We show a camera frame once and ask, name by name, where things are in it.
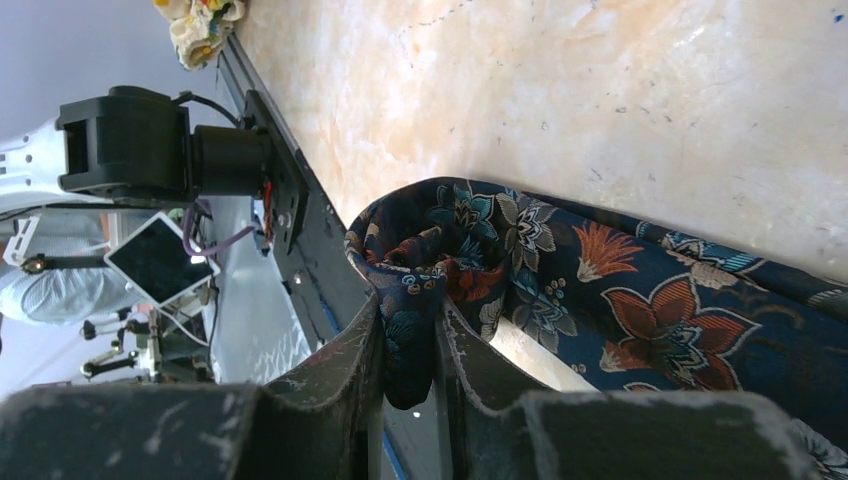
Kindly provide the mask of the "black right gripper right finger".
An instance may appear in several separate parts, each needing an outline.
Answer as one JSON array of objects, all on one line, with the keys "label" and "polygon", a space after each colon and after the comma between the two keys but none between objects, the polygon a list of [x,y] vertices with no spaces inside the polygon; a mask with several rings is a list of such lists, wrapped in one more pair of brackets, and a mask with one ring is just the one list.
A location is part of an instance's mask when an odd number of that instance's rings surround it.
[{"label": "black right gripper right finger", "polygon": [[435,323],[451,479],[814,479],[787,416],[748,393],[556,391],[444,302]]}]

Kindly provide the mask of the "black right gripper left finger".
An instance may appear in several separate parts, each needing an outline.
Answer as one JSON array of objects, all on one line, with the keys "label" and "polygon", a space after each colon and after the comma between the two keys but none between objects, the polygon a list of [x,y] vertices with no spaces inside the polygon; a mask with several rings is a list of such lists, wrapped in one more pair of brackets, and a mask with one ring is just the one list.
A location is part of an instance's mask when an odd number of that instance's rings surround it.
[{"label": "black right gripper left finger", "polygon": [[276,380],[32,388],[1,405],[5,479],[377,479],[384,336],[369,298]]}]

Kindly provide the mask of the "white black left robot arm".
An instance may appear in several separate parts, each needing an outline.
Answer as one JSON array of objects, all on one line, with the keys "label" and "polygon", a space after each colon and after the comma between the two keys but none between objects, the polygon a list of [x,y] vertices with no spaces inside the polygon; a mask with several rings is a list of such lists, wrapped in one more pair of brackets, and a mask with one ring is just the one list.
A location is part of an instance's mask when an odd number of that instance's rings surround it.
[{"label": "white black left robot arm", "polygon": [[274,154],[268,133],[211,99],[116,86],[2,142],[1,212],[258,196]]}]

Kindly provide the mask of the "navy floral tie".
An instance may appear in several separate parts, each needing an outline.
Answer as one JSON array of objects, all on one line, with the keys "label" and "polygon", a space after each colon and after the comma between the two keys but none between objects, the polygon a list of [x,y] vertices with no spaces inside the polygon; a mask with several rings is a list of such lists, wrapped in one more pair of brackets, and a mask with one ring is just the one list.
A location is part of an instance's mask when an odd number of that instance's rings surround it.
[{"label": "navy floral tie", "polygon": [[601,390],[739,390],[786,410],[821,476],[847,475],[847,287],[624,214],[484,181],[424,180],[345,237],[386,335],[386,396],[422,403],[450,300],[506,319]]}]

